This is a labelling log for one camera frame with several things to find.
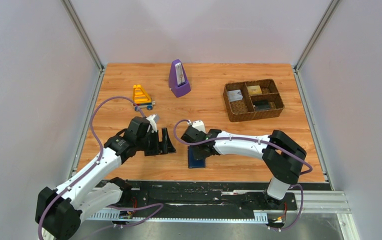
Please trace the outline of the blue leather card holder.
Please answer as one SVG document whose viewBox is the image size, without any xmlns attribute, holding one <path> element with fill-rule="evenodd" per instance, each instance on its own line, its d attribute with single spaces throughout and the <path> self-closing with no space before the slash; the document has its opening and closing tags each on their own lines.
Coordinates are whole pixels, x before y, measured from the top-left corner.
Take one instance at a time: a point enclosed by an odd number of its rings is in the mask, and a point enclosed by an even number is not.
<svg viewBox="0 0 382 240">
<path fill-rule="evenodd" d="M 187 162 L 189 169 L 200 169 L 206 167 L 206 159 L 197 159 L 194 157 L 191 147 L 187 148 Z"/>
</svg>

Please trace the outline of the white silver card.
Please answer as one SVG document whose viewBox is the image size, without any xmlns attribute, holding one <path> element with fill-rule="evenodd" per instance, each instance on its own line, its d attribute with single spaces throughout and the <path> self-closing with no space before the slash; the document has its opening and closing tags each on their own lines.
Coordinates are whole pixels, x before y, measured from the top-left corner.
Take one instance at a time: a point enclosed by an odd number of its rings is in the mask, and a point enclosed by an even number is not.
<svg viewBox="0 0 382 240">
<path fill-rule="evenodd" d="M 243 99 L 243 93 L 240 89 L 237 90 L 229 90 L 226 92 L 227 93 L 227 98 L 228 101 L 231 102 L 236 102 L 236 101 L 241 101 Z"/>
</svg>

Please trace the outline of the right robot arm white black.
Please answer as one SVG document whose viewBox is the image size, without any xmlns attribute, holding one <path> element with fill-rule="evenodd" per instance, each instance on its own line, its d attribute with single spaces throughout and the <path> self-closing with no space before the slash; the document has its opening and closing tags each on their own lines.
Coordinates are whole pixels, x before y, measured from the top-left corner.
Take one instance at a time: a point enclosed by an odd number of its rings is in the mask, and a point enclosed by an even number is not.
<svg viewBox="0 0 382 240">
<path fill-rule="evenodd" d="M 190 125 L 178 140 L 190 146 L 193 157 L 198 160 L 220 155 L 262 160 L 272 173 L 264 195 L 265 204 L 271 209 L 284 203 L 286 192 L 298 183 L 306 165 L 306 150 L 281 130 L 250 136 L 220 129 L 204 132 L 201 127 Z"/>
</svg>

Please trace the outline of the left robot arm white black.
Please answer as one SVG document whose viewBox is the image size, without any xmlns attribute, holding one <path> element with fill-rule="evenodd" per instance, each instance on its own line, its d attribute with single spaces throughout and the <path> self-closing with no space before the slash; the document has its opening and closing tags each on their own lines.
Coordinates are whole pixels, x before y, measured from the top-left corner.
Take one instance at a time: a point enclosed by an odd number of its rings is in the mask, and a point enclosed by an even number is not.
<svg viewBox="0 0 382 240">
<path fill-rule="evenodd" d="M 37 198 L 35 221 L 38 229 L 47 230 L 58 240 L 70 239 L 81 223 L 110 205 L 131 207 L 132 186 L 115 177 L 102 188 L 97 184 L 138 151 L 146 156 L 175 153 L 167 128 L 159 141 L 157 114 L 134 117 L 128 128 L 110 137 L 102 150 L 83 169 L 55 189 L 45 187 Z"/>
</svg>

